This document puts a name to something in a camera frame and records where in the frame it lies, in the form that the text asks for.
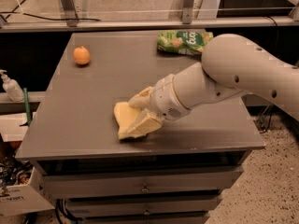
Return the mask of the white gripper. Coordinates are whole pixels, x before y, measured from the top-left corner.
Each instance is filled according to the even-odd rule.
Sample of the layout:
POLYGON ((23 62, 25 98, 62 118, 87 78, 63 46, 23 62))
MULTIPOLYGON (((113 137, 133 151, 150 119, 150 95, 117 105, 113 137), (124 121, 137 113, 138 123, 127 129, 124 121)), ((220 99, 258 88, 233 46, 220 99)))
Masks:
POLYGON ((153 88, 147 87, 133 96, 128 103, 134 108, 125 107, 118 111, 119 138, 145 136, 163 126, 163 123, 148 110, 139 108, 149 106, 149 110, 167 120, 181 119, 190 114, 191 110, 182 105, 177 98, 174 77, 170 74, 160 79, 153 88))

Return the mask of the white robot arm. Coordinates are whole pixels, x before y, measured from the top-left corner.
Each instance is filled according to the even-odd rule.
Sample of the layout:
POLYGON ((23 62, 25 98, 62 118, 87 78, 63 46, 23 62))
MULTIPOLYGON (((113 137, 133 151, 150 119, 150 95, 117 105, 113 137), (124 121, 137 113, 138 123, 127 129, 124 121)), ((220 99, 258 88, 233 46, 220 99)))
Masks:
POLYGON ((218 35, 205 45, 200 62, 115 104, 118 137, 145 136, 166 119, 181 119, 199 105, 243 94, 262 97, 299 119, 299 68, 244 36, 218 35))

